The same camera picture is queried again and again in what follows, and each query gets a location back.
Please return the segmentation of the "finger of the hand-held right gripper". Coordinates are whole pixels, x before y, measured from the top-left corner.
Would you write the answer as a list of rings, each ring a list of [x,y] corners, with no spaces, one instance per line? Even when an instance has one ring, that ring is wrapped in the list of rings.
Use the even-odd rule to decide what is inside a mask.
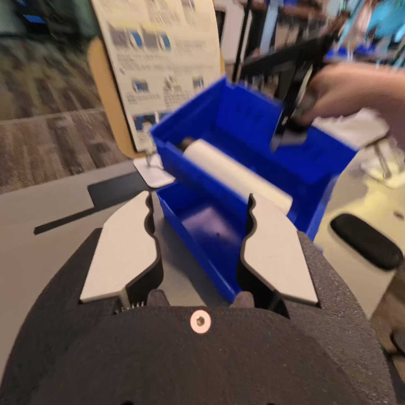
[[[308,129],[302,132],[285,129],[283,133],[274,131],[270,142],[270,152],[274,153],[278,148],[285,146],[299,146],[307,139]]]

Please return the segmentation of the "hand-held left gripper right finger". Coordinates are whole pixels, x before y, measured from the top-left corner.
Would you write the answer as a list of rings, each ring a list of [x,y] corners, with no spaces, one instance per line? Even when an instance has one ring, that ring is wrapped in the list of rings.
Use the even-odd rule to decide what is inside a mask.
[[[255,306],[284,306],[284,300],[318,306],[318,296],[298,230],[271,200],[250,194],[246,236],[236,280]]]

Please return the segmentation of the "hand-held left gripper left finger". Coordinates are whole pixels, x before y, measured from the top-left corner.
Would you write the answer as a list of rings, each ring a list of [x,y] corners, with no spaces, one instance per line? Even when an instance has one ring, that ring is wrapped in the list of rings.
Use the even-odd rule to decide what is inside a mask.
[[[80,295],[81,303],[118,297],[146,303],[163,279],[151,192],[143,191],[104,223]]]

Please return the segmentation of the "blue plastic bin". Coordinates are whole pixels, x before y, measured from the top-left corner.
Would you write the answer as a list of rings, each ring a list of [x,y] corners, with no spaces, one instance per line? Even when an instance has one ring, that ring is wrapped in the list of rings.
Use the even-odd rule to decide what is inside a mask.
[[[310,127],[302,145],[271,152],[280,103],[223,78],[151,128],[175,182],[156,191],[166,220],[218,293],[240,292],[236,266],[246,236],[247,202],[183,158],[186,137],[203,139],[292,197],[287,217],[314,240],[339,175],[357,153]]]

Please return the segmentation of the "white bottle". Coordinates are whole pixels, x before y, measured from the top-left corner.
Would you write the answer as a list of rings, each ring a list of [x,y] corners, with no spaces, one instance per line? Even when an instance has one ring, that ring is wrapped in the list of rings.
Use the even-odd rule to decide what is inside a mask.
[[[183,157],[245,201],[250,194],[258,194],[271,200],[284,214],[291,209],[293,198],[289,194],[203,139],[191,144]]]

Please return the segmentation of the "person's right hand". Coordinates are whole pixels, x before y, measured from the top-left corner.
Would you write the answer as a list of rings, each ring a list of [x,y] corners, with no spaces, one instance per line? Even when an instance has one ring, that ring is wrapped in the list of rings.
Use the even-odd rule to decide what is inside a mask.
[[[366,108],[389,123],[395,76],[386,70],[362,64],[335,64],[323,68],[308,84],[315,104],[299,119],[311,124],[317,118],[347,117]]]

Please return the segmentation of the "white tilted stand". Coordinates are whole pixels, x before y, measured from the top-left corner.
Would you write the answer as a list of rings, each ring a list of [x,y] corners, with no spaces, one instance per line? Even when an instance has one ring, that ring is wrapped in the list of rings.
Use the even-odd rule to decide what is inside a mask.
[[[375,112],[362,109],[347,118],[318,118],[314,125],[354,149],[355,166],[368,177],[390,189],[404,186],[404,150]]]

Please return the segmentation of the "black wrist rest pad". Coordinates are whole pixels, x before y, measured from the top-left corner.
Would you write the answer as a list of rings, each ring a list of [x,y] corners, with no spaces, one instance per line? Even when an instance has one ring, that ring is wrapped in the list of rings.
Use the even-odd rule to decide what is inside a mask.
[[[330,226],[342,241],[377,268],[393,271],[404,264],[404,254],[398,245],[359,217],[342,213]]]

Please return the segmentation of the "instruction sheet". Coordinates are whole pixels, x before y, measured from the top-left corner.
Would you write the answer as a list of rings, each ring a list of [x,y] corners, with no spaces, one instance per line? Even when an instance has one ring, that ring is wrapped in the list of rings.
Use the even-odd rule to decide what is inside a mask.
[[[211,0],[95,0],[91,5],[135,152],[149,128],[221,76]]]

